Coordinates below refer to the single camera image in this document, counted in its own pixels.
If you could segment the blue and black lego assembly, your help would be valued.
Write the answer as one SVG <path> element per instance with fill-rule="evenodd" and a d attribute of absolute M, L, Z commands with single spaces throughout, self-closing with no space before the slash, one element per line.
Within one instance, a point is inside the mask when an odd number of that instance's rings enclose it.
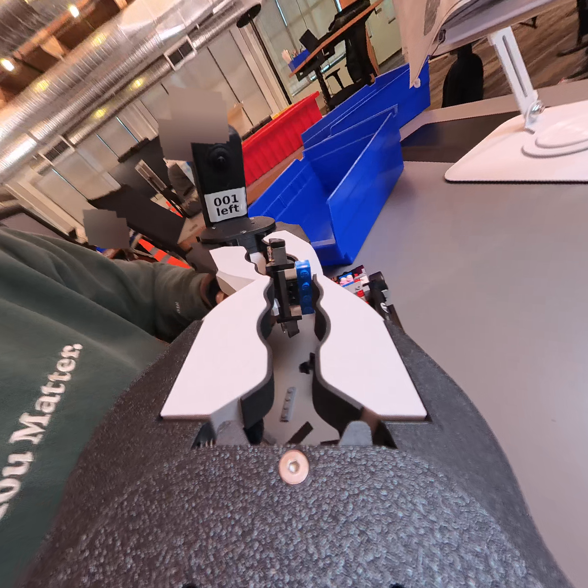
<path fill-rule="evenodd" d="M 265 273 L 273 284 L 275 320 L 288 337 L 299 333 L 299 322 L 305 315 L 314 313 L 312 261 L 300 254 L 287 251 L 285 237 L 270 236 L 266 239 Z"/>

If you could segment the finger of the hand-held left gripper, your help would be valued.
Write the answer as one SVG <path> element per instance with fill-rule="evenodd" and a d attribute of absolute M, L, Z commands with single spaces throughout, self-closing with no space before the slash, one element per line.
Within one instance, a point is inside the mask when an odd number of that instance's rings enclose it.
<path fill-rule="evenodd" d="M 310 243 L 289 231 L 276 231 L 264 237 L 266 246 L 269 246 L 270 239 L 283 239 L 287 255 L 290 255 L 296 261 L 308 261 L 310 263 L 310 275 L 307 279 L 309 282 L 312 281 L 315 274 L 324 275 L 318 256 Z"/>
<path fill-rule="evenodd" d="M 232 295 L 250 283 L 261 280 L 260 292 L 267 293 L 269 278 L 261 273 L 256 258 L 250 260 L 249 253 L 243 246 L 222 246 L 210 251 L 217 271 L 217 283 L 225 295 Z"/>

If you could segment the person's left forearm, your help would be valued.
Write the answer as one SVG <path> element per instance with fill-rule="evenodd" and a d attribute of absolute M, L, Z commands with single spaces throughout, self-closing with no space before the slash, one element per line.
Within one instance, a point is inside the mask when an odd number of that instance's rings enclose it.
<path fill-rule="evenodd" d="M 203 304 L 201 274 L 165 263 L 105 261 L 101 305 L 165 342 L 211 310 Z"/>

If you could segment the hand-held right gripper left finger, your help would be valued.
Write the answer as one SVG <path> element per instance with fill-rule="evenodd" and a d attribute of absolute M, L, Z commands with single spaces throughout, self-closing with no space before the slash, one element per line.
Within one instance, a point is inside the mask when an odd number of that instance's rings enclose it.
<path fill-rule="evenodd" d="M 215 436 L 236 425 L 262 443 L 264 417 L 275 400 L 270 314 L 273 283 L 259 277 L 206 316 L 160 411 L 164 420 L 208 422 Z"/>

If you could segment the red plastic bin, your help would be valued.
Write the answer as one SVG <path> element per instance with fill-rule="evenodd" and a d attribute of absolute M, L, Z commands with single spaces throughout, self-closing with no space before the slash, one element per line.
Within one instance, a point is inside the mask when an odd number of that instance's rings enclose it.
<path fill-rule="evenodd" d="M 302 147 L 302 134 L 322 118 L 318 96 L 316 91 L 305 97 L 243 141 L 247 187 Z"/>

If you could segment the black standing desk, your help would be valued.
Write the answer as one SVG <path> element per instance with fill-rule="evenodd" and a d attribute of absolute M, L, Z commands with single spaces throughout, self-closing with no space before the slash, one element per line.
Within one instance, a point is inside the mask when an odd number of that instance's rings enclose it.
<path fill-rule="evenodd" d="M 301 40 L 303 46 L 306 46 L 306 40 L 310 40 L 312 50 L 303 61 L 299 58 L 293 60 L 296 67 L 292 69 L 289 77 L 297 77 L 301 80 L 314 73 L 319 82 L 327 112 L 364 86 L 374 84 L 378 77 L 368 51 L 366 21 L 381 3 L 382 1 L 376 1 L 373 4 L 369 1 L 355 1 L 337 13 L 332 27 L 320 39 L 308 33 Z M 322 65 L 334 55 L 335 48 L 340 43 L 345 44 L 346 66 L 352 78 L 352 84 L 342 86 L 340 91 L 331 95 L 322 73 Z"/>

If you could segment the blue plastic bin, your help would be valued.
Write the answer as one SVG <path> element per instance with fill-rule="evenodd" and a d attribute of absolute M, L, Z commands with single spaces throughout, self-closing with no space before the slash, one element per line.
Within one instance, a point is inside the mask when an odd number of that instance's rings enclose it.
<path fill-rule="evenodd" d="M 406 89 L 391 82 L 385 86 L 365 86 L 302 134 L 303 147 L 309 149 L 327 138 L 372 116 L 392 109 L 397 111 Z"/>
<path fill-rule="evenodd" d="M 249 206 L 299 225 L 323 266 L 351 264 L 403 171 L 393 109 L 305 150 Z"/>
<path fill-rule="evenodd" d="M 430 106 L 429 81 L 429 61 L 425 61 L 413 85 L 408 64 L 388 71 L 337 107 L 328 136 L 381 113 L 392 114 L 402 128 Z"/>

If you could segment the black lego car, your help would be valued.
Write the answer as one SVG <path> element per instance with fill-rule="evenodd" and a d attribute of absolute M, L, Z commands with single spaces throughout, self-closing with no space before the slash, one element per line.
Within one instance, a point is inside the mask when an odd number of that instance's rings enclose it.
<path fill-rule="evenodd" d="M 363 265 L 342 271 L 332 281 L 369 304 L 383 320 L 405 331 L 390 299 L 389 288 L 381 272 L 369 274 Z"/>

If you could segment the silver spiral air duct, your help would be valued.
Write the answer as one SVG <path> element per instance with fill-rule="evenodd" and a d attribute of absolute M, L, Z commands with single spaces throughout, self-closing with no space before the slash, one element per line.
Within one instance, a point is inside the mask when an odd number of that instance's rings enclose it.
<path fill-rule="evenodd" d="M 261 1 L 134 1 L 1 109 L 1 183 L 180 37 Z"/>

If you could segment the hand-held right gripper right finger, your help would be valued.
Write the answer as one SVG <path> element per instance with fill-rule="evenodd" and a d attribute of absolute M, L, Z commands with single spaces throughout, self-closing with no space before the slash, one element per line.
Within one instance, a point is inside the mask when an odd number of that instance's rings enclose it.
<path fill-rule="evenodd" d="M 312 403 L 342 439 L 351 422 L 424 422 L 428 412 L 384 320 L 322 274 L 312 278 L 315 350 Z"/>

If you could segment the black lego bar tile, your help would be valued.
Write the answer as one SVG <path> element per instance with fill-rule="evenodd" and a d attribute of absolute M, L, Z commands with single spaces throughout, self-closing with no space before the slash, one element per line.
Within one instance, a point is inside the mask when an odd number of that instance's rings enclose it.
<path fill-rule="evenodd" d="M 312 431 L 313 426 L 307 421 L 283 445 L 301 445 Z"/>

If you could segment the white monitor stand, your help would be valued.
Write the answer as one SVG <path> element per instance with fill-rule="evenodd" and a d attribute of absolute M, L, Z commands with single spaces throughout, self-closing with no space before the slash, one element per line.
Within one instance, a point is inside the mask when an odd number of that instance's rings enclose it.
<path fill-rule="evenodd" d="M 489 35 L 520 115 L 504 122 L 445 172 L 454 183 L 587 183 L 587 101 L 545 107 L 511 27 Z"/>

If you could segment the orange traffic cone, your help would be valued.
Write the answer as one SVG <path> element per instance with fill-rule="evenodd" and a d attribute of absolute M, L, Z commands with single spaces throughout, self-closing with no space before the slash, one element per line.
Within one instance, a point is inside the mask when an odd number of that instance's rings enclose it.
<path fill-rule="evenodd" d="M 159 249 L 154 244 L 144 238 L 138 238 L 135 242 L 136 250 L 141 254 L 147 254 L 155 261 L 165 263 L 167 265 L 190 269 L 190 265 L 183 259 L 179 259 L 172 254 L 169 254 L 162 249 Z"/>

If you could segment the person's green sweater torso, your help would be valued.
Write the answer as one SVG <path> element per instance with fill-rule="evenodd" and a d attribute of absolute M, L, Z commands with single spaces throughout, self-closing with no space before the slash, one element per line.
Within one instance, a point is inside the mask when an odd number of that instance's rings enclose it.
<path fill-rule="evenodd" d="M 106 260 L 1 229 L 1 587 L 39 548 L 94 428 L 165 349 L 101 305 Z"/>

